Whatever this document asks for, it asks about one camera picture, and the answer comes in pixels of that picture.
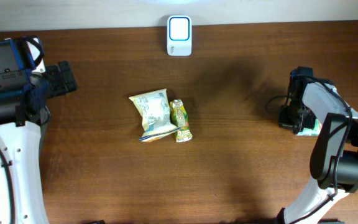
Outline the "yellow white snack bag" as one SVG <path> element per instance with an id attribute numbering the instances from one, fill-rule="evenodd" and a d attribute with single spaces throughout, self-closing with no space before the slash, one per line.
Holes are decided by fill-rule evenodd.
<path id="1" fill-rule="evenodd" d="M 179 130 L 170 120 L 167 89 L 130 96 L 129 99 L 142 117 L 144 134 L 140 142 L 152 142 Z"/>

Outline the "teal Kleenex tissue pack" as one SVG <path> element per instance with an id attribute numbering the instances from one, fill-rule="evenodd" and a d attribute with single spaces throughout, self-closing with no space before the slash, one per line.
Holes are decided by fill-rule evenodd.
<path id="1" fill-rule="evenodd" d="M 322 124 L 316 119 L 313 128 L 303 128 L 297 136 L 318 136 L 321 131 Z"/>

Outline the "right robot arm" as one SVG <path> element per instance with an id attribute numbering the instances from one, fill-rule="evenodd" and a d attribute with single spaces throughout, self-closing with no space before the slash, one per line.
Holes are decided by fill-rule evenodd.
<path id="1" fill-rule="evenodd" d="M 294 134 L 321 125 L 310 157 L 311 177 L 298 198 L 280 210 L 275 223 L 319 223 L 341 199 L 358 190 L 358 112 L 331 80 L 310 67 L 290 72 L 278 125 Z"/>

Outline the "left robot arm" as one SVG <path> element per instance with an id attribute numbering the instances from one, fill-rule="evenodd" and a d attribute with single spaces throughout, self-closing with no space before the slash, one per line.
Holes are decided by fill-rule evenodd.
<path id="1" fill-rule="evenodd" d="M 0 41 L 0 223 L 47 223 L 40 152 L 47 101 L 77 89 L 70 64 L 44 64 L 35 35 Z"/>

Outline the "green juice carton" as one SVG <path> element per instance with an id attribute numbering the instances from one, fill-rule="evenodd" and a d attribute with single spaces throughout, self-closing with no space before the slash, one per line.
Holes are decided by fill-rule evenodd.
<path id="1" fill-rule="evenodd" d="M 176 142 L 187 142 L 192 140 L 193 135 L 189 128 L 188 113 L 185 110 L 182 100 L 170 102 L 170 118 L 172 123 L 178 127 L 175 132 Z"/>

